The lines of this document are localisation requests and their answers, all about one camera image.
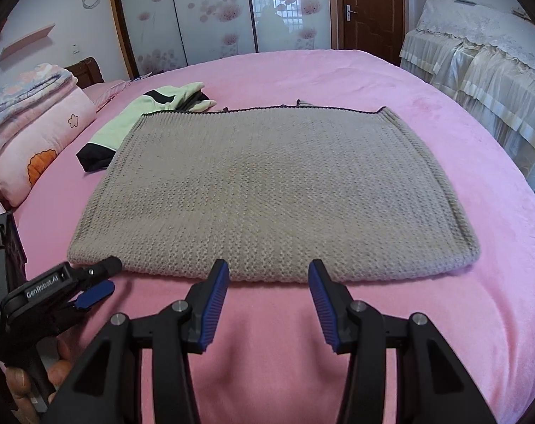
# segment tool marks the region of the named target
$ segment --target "pink blanket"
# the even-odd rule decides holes
[[[384,314],[431,317],[501,424],[515,423],[535,396],[535,196],[489,133],[438,90],[359,51],[251,54],[194,65],[133,83],[63,151],[16,212],[34,277],[65,254],[90,193],[104,173],[85,175],[75,153],[138,95],[164,84],[203,81],[216,110],[294,104],[375,111],[391,107],[430,147],[481,243],[480,260],[453,275],[351,285]],[[152,314],[185,296],[189,281],[126,273],[117,290],[70,336],[84,347],[111,314]],[[303,285],[236,284],[205,355],[190,358],[203,424],[331,424],[347,356],[324,343]],[[153,422],[151,377],[143,368],[144,417]],[[395,422],[388,372],[384,423]]]

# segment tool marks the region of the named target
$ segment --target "brown door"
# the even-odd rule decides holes
[[[342,11],[345,49],[360,49],[399,65],[404,0],[344,0]]]

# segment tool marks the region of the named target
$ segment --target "metal bolt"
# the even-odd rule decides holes
[[[365,311],[368,308],[368,305],[360,300],[354,300],[350,303],[350,308],[355,313],[361,313],[362,311]]]
[[[182,313],[182,312],[185,311],[188,307],[189,307],[189,303],[186,302],[185,300],[177,300],[177,301],[174,301],[173,304],[171,305],[171,308],[172,308],[173,311],[175,311],[176,313]]]
[[[417,325],[424,325],[428,321],[429,320],[427,319],[427,316],[425,316],[425,314],[421,314],[421,313],[413,314],[413,322],[415,322],[415,324]]]
[[[110,318],[110,322],[113,325],[122,325],[126,320],[126,316],[122,313],[116,313]]]

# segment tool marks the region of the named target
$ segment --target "orange flower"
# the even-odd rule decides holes
[[[30,188],[32,188],[40,175],[48,168],[50,164],[54,161],[57,153],[55,150],[46,150],[42,153],[35,154],[28,164],[28,178],[30,180]]]

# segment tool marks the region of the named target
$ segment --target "sliding wardrobe door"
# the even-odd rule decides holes
[[[259,52],[330,49],[330,0],[252,0]]]
[[[141,75],[187,66],[173,0],[121,0]]]
[[[255,52],[249,0],[175,0],[189,65]]]

